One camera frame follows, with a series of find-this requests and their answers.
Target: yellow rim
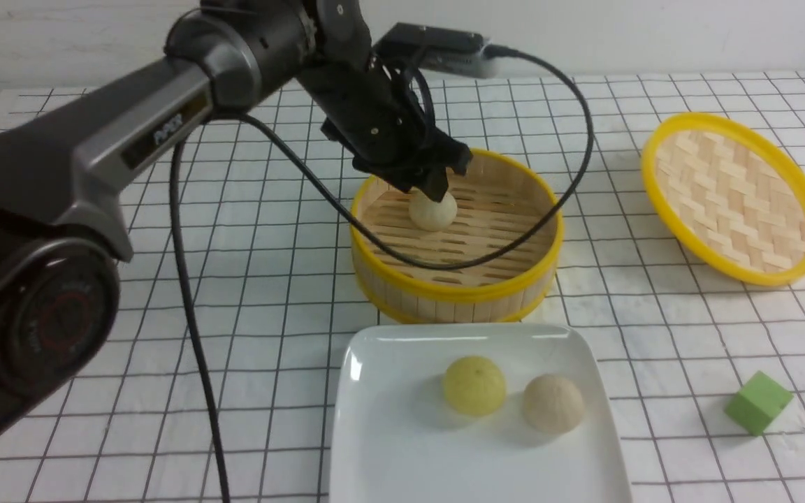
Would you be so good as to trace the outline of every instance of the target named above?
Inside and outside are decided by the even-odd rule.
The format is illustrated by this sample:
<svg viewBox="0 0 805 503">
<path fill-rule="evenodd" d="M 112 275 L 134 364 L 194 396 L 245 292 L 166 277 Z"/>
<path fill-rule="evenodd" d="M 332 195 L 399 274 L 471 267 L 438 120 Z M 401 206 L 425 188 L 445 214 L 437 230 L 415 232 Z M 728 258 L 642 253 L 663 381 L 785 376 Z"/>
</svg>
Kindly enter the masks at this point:
<svg viewBox="0 0 805 503">
<path fill-rule="evenodd" d="M 754 131 L 741 124 L 717 115 L 687 112 L 687 114 L 675 115 L 665 120 L 651 136 L 651 139 L 648 140 L 648 143 L 645 144 L 644 152 L 642 152 L 641 169 L 642 178 L 645 181 L 645 190 L 648 192 L 648 197 L 651 199 L 654 208 L 660 214 L 662 222 L 697 257 L 706 261 L 716 270 L 741 281 L 761 284 L 761 286 L 780 286 L 780 284 L 788 284 L 804 276 L 805 256 L 791 270 L 776 274 L 747 270 L 747 268 L 742 268 L 717 254 L 712 248 L 700 241 L 695 233 L 681 222 L 679 216 L 675 214 L 667 200 L 665 200 L 664 194 L 662 194 L 658 186 L 657 175 L 655 175 L 655 169 L 657 169 L 655 158 L 657 157 L 658 147 L 664 140 L 674 133 L 685 130 L 711 131 L 753 150 L 785 179 L 797 201 L 801 204 L 803 214 L 805 214 L 805 175 L 803 175 L 801 168 L 792 161 L 791 157 L 783 153 L 782 150 L 774 146 L 766 138 L 760 136 L 760 134 L 754 133 Z"/>
<path fill-rule="evenodd" d="M 425 319 L 418 319 L 404 312 L 396 311 L 396 309 L 387 305 L 383 300 L 380 300 L 376 296 L 371 294 L 371 290 L 368 289 L 368 287 L 365 286 L 364 283 L 362 283 L 362 278 L 360 278 L 358 274 L 356 275 L 356 283 L 358 284 L 358 288 L 362 290 L 362 293 L 365 294 L 365 298 L 368 299 L 368 302 L 371 302 L 372 305 L 377 307 L 377 311 L 383 312 L 384 314 L 392 318 L 394 321 L 397 321 L 399 323 L 405 323 L 406 325 L 433 323 L 433 321 L 425 321 Z M 521 319 L 526 318 L 528 314 L 536 311 L 536 308 L 539 307 L 540 303 L 542 303 L 543 300 L 546 300 L 546 296 L 547 294 L 549 294 L 549 290 L 552 289 L 552 286 L 554 284 L 555 282 L 550 281 L 549 286 L 542 290 L 540 296 L 537 296 L 536 300 L 533 300 L 533 302 L 528 303 L 528 305 L 523 309 L 521 309 L 521 311 L 514 312 L 508 316 L 505 316 L 505 318 L 498 319 L 498 321 L 492 321 L 492 323 L 511 323 L 512 321 L 521 321 Z"/>
<path fill-rule="evenodd" d="M 531 171 L 531 169 L 524 166 L 522 163 L 509 159 L 509 157 L 501 156 L 495 152 L 489 152 L 483 149 L 472 149 L 475 156 L 489 156 L 493 159 L 500 160 L 508 163 L 512 168 L 517 168 L 529 175 L 537 184 L 551 198 L 552 204 L 555 204 L 557 198 L 555 192 L 549 188 L 546 181 L 539 175 Z M 362 196 L 368 190 L 368 186 L 377 181 L 375 176 L 370 176 L 364 184 L 356 192 L 356 197 L 352 201 L 352 214 L 358 214 L 358 204 L 360 204 Z M 565 220 L 561 211 L 555 215 L 556 232 L 555 238 L 552 241 L 552 246 L 549 251 L 541 258 L 539 262 L 523 274 L 520 274 L 505 281 L 488 284 L 488 286 L 443 286 L 443 284 L 428 283 L 419 281 L 415 278 L 405 276 L 399 271 L 394 270 L 380 261 L 376 255 L 372 254 L 370 249 L 366 246 L 366 239 L 354 227 L 349 227 L 349 234 L 352 238 L 352 246 L 354 246 L 362 255 L 368 268 L 378 274 L 384 281 L 397 289 L 405 290 L 418 297 L 425 297 L 431 300 L 443 300 L 443 302 L 482 302 L 482 300 L 494 300 L 502 296 L 510 296 L 512 293 L 520 292 L 526 289 L 527 286 L 535 283 L 539 278 L 549 271 L 550 267 L 555 265 L 555 260 L 558 252 L 561 249 L 563 236 L 565 235 Z"/>
</svg>

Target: woven bamboo basket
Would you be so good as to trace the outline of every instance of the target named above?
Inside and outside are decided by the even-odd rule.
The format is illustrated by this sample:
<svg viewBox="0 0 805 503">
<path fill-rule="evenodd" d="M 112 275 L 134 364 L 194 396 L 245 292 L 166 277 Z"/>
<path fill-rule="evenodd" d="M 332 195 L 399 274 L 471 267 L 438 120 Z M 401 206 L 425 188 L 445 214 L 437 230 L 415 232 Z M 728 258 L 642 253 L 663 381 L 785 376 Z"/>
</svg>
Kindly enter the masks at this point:
<svg viewBox="0 0 805 503">
<path fill-rule="evenodd" d="M 642 163 L 661 219 L 711 266 L 761 286 L 805 275 L 805 175 L 768 140 L 688 112 L 661 124 Z"/>
<path fill-rule="evenodd" d="M 473 150 L 466 176 L 449 174 L 456 220 L 440 232 L 416 228 L 409 198 L 372 176 L 352 213 L 381 241 L 427 262 L 460 262 L 507 245 L 536 225 L 555 195 L 534 172 L 508 157 Z M 558 213 L 533 238 L 482 266 L 456 271 L 415 268 L 394 260 L 351 228 L 358 285 L 381 312 L 402 323 L 518 321 L 553 286 L 563 242 Z"/>
</svg>

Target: grid tablecloth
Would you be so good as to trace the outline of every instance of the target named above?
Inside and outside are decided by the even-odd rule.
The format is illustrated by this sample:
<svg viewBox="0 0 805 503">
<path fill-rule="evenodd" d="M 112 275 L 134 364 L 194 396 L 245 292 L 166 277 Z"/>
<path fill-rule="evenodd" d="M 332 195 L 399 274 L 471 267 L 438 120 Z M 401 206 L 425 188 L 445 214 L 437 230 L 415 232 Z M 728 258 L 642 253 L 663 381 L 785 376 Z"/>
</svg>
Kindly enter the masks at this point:
<svg viewBox="0 0 805 503">
<path fill-rule="evenodd" d="M 770 291 L 681 248 L 643 191 L 639 149 L 664 118 L 713 112 L 805 171 L 805 71 L 583 77 L 597 152 L 565 206 L 557 286 L 529 321 L 579 329 L 600 362 L 638 503 L 805 503 L 805 278 Z M 438 80 L 440 127 L 562 191 L 585 135 L 553 80 Z M 0 130 L 87 89 L 0 95 Z M 253 115 L 349 202 L 362 174 L 294 84 Z M 335 387 L 355 331 L 390 323 L 354 281 L 348 227 L 252 127 L 210 124 L 185 152 L 182 223 L 236 500 L 326 501 Z M 122 194 L 135 259 L 94 362 L 0 439 L 0 502 L 218 495 L 210 429 L 170 255 L 166 159 Z M 751 439 L 723 414 L 763 370 L 797 399 Z"/>
</svg>

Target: robotic arm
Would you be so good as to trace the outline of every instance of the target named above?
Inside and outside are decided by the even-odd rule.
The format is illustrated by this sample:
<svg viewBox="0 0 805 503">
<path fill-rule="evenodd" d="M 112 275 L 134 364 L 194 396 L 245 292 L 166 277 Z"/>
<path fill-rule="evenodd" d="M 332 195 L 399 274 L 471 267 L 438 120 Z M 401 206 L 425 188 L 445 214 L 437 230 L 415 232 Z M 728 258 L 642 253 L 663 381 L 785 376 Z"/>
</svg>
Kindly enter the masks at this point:
<svg viewBox="0 0 805 503">
<path fill-rule="evenodd" d="M 202 0 L 165 57 L 0 133 L 0 433 L 82 368 L 132 248 L 119 194 L 198 125 L 297 79 L 354 167 L 440 201 L 466 145 L 409 88 L 414 66 L 485 77 L 482 37 L 397 25 L 376 45 L 358 0 Z"/>
</svg>

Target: white plate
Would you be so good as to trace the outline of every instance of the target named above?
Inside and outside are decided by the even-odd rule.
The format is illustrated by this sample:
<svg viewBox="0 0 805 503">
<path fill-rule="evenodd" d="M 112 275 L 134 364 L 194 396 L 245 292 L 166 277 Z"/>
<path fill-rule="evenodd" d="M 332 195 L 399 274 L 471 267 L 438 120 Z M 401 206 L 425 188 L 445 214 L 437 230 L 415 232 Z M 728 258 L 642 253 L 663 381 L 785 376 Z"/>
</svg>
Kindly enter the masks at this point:
<svg viewBox="0 0 805 503">
<path fill-rule="evenodd" d="M 470 420 L 443 399 L 461 356 L 494 360 L 508 401 Z M 586 401 L 571 432 L 549 439 L 523 420 L 521 393 L 561 373 Z M 629 478 L 601 375 L 573 329 L 526 323 L 367 328 L 349 343 L 331 449 L 342 503 L 630 503 Z"/>
</svg>

